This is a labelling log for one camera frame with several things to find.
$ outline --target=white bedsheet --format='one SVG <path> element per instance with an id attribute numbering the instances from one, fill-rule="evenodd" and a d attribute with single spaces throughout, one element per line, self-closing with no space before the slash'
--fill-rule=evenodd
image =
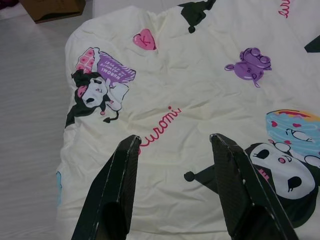
<path id="1" fill-rule="evenodd" d="M 311 216 L 298 219 L 306 223 L 296 232 L 302 240 L 318 239 L 319 155 L 315 153 L 313 162 L 305 163 L 308 147 L 303 145 L 300 151 L 299 141 L 311 143 L 312 154 L 320 146 L 319 70 L 274 2 L 217 0 L 212 10 L 204 11 L 206 17 L 192 34 L 181 12 L 179 6 L 159 15 L 128 7 L 89 20 L 70 36 L 65 48 L 66 75 L 75 94 L 58 168 L 60 238 L 71 239 L 94 177 L 117 144 L 136 134 L 142 145 L 127 239 L 229 239 L 219 196 L 184 179 L 186 172 L 199 173 L 212 165 L 209 134 L 221 133 L 244 149 L 268 143 L 268 139 L 291 146 L 291 156 L 274 150 L 285 156 L 279 160 L 281 164 L 292 162 L 293 167 L 288 168 L 295 169 L 277 168 L 280 170 L 272 173 L 275 189 L 294 201 L 312 192 L 316 208 Z M 143 29 L 149 29 L 155 48 Z M 139 38 L 148 40 L 144 48 L 149 50 L 134 43 Z M 256 65 L 241 74 L 225 70 L 240 62 L 240 53 L 247 48 L 259 48 L 271 59 L 272 70 L 266 67 L 257 82 L 260 88 L 252 80 L 238 77 L 256 79 L 254 73 L 260 73 L 254 70 Z M 77 69 L 98 71 L 102 77 L 78 72 L 72 79 Z M 271 121 L 269 116 L 279 121 Z M 287 140 L 279 140 L 272 131 L 283 121 L 297 130 L 290 131 Z M 304 139 L 309 132 L 311 137 Z M 288 191 L 288 186 L 277 185 L 276 176 L 287 177 L 299 170 L 294 164 L 302 165 L 305 175 L 301 175 L 300 185 Z M 312 172 L 305 180 L 304 176 L 310 176 L 309 167 L 316 176 Z"/>

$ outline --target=pink heart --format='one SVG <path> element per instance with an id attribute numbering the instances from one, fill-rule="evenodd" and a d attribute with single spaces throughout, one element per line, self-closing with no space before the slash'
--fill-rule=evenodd
<path id="1" fill-rule="evenodd" d="M 278 123 L 276 123 L 275 121 L 271 121 L 271 123 L 272 123 L 272 127 L 276 127 L 276 126 L 278 126 Z"/>
<path id="2" fill-rule="evenodd" d="M 301 124 L 299 124 L 299 123 L 293 123 L 292 126 L 294 126 L 295 128 L 299 128 L 299 127 L 301 127 Z"/>
<path id="3" fill-rule="evenodd" d="M 135 45 L 139 46 L 144 50 L 156 50 L 155 39 L 152 36 L 149 29 L 142 29 L 140 33 L 133 37 L 133 42 Z"/>

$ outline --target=gray floor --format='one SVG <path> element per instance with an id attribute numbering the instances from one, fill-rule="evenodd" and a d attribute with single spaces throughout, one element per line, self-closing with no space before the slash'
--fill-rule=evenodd
<path id="1" fill-rule="evenodd" d="M 70 101 L 64 47 L 92 17 L 0 20 L 0 240 L 55 240 L 63 130 Z"/>

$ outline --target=black eye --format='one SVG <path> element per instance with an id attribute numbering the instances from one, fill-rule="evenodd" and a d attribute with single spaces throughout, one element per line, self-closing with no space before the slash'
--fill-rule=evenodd
<path id="1" fill-rule="evenodd" d="M 94 99 L 93 99 L 92 97 L 90 97 L 90 98 L 88 98 L 88 99 L 86 100 L 87 103 L 91 103 L 91 102 L 93 102 L 93 101 L 94 101 Z"/>
<path id="2" fill-rule="evenodd" d="M 256 157 L 260 158 L 260 159 L 265 159 L 266 157 L 269 156 L 269 154 L 270 153 L 269 153 L 269 151 L 267 149 L 263 149 L 256 155 Z"/>

